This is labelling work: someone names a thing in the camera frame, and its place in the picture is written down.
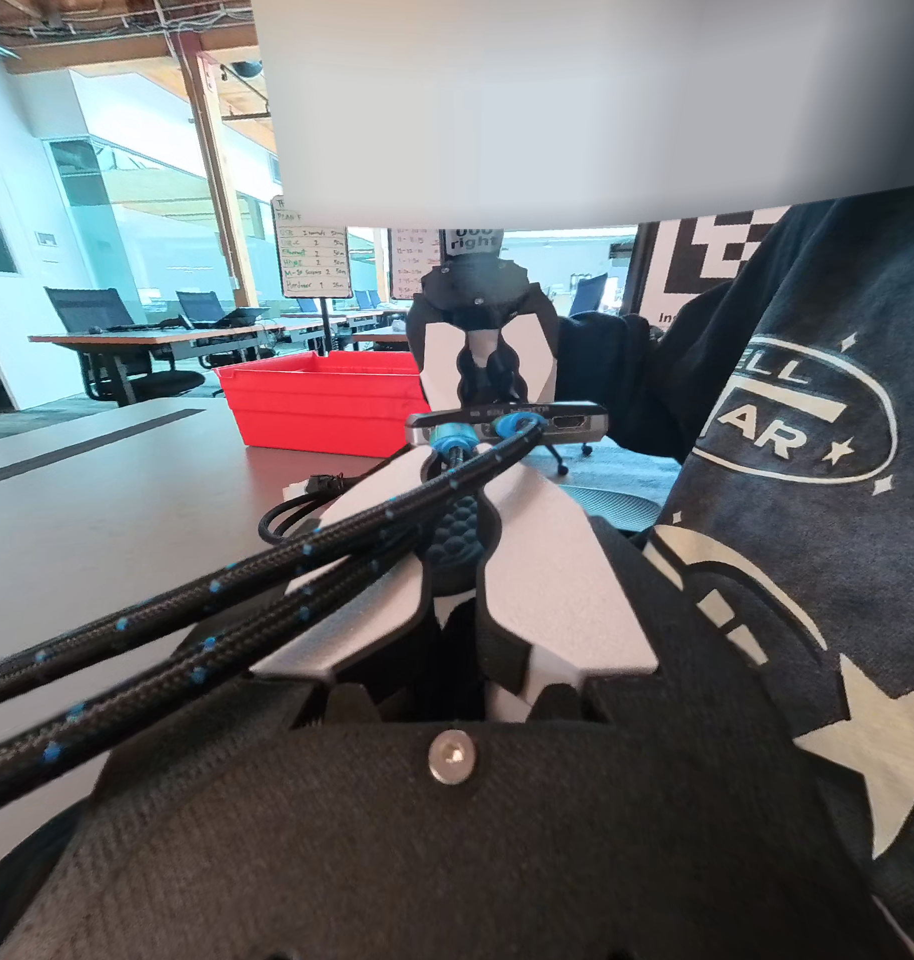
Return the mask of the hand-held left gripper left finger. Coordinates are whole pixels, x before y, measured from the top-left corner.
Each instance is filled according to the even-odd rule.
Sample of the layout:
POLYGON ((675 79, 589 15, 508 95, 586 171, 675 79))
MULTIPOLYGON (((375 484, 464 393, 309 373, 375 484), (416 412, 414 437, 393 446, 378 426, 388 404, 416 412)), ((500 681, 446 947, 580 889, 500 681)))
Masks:
MULTIPOLYGON (((434 451, 414 448, 367 476, 323 511, 327 527, 420 486, 434 451)), ((388 646, 417 623, 429 604, 424 567, 402 559, 357 597, 251 667, 261 678, 335 681, 367 654, 388 646)))

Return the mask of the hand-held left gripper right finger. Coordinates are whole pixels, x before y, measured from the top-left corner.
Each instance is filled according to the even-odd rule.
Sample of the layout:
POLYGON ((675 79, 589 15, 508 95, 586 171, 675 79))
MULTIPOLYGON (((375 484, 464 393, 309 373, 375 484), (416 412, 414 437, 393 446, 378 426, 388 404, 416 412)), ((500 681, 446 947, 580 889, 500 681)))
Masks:
POLYGON ((495 679, 649 675, 657 657, 590 521, 516 464, 484 486, 490 542, 478 577, 482 666, 495 679))

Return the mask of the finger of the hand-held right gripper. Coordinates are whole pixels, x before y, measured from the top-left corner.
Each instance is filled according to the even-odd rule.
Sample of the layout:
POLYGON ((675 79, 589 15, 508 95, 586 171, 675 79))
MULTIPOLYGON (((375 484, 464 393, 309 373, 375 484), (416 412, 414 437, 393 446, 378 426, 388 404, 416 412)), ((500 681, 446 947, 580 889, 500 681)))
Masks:
POLYGON ((487 367, 488 331, 465 331, 450 322, 427 324, 419 372, 426 402, 435 412, 471 406, 478 374, 487 367))
POLYGON ((556 398, 559 322, 551 308, 522 307, 498 334, 499 390, 510 402, 550 403, 556 398))

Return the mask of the person's right forearm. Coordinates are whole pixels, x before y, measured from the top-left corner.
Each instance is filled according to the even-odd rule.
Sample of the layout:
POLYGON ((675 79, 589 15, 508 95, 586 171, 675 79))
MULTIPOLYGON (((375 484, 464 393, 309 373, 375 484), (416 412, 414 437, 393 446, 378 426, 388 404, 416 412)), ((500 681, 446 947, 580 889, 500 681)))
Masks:
POLYGON ((683 316, 662 335, 638 315, 563 318, 556 400, 603 407, 607 436, 623 449, 680 464, 739 354, 683 316))

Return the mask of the handwritten whiteboard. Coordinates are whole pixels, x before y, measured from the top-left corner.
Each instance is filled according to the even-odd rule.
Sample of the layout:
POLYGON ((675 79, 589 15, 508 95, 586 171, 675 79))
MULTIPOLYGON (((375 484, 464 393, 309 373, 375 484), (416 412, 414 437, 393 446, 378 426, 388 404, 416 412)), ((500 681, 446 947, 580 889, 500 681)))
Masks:
POLYGON ((440 264, 439 230, 391 227, 387 234, 391 299, 411 301, 423 292, 424 278, 440 264))
POLYGON ((353 294, 347 228, 313 226, 271 200, 274 238, 284 298, 343 300, 353 294))

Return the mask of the blue office chair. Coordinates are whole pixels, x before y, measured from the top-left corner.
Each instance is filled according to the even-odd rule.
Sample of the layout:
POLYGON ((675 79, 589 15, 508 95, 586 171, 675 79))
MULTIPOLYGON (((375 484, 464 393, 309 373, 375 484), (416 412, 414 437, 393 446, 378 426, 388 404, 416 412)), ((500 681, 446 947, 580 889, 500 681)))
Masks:
POLYGON ((607 280, 606 273, 591 278, 580 278, 576 284, 568 317, 573 318, 584 313, 598 311, 606 290, 607 280))

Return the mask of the red plastic bin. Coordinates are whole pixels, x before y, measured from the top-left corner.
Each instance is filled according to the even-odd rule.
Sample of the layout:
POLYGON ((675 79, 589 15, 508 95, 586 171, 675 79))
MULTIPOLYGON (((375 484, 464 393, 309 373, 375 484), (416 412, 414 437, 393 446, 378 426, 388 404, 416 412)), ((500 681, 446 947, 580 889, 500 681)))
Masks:
POLYGON ((408 417, 430 412, 408 353, 306 351, 217 376, 250 448, 383 459, 404 446, 408 417))

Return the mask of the checkered marker sign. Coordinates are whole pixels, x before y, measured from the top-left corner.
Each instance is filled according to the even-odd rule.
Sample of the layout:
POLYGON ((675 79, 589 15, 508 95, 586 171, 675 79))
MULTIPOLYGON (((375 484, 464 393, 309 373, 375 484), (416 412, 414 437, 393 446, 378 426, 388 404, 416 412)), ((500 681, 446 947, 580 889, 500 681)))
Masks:
POLYGON ((663 221, 635 312, 667 329, 682 307, 735 279, 788 207, 663 221))

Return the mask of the person's dark printed shirt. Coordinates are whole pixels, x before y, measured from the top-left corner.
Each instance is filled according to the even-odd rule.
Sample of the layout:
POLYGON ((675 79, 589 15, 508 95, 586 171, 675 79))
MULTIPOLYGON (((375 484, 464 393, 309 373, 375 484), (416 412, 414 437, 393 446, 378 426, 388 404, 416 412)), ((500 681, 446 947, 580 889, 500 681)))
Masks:
POLYGON ((790 208, 660 347, 687 457, 645 552, 914 947, 914 186, 790 208))

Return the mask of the black office chair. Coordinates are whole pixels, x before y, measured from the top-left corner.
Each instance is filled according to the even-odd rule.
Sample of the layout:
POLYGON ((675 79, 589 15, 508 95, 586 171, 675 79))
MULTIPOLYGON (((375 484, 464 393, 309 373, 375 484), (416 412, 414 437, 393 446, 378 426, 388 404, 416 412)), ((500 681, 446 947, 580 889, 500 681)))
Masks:
POLYGON ((213 291, 176 291, 176 297, 181 315, 195 329, 215 328, 227 314, 227 310, 213 291))
MULTIPOLYGON (((131 333, 137 327, 114 288, 93 291, 47 288, 46 292, 69 334, 131 333)), ((206 383, 202 373, 177 368, 168 346, 113 346, 110 353, 102 353, 95 347, 74 346, 72 351, 78 355, 84 391, 95 402, 113 401, 126 406, 176 398, 206 383)))

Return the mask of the wooden office desk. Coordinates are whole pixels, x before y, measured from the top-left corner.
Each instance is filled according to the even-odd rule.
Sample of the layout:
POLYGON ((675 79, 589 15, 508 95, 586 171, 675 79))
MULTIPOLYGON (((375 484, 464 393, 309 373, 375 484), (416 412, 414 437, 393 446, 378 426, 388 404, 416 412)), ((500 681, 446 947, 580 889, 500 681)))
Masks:
POLYGON ((212 329, 155 329, 128 326, 118 331, 99 329, 96 332, 37 334, 29 341, 55 345, 79 356, 84 390, 91 400, 114 402, 128 406, 145 400, 173 396, 164 391, 174 378, 184 379, 182 372, 172 370, 143 377, 132 377, 127 361, 147 354, 152 360, 155 351, 170 355, 174 361, 211 354, 244 352, 257 355, 268 343, 271 334, 288 334, 294 325, 281 322, 256 323, 251 326, 212 329))

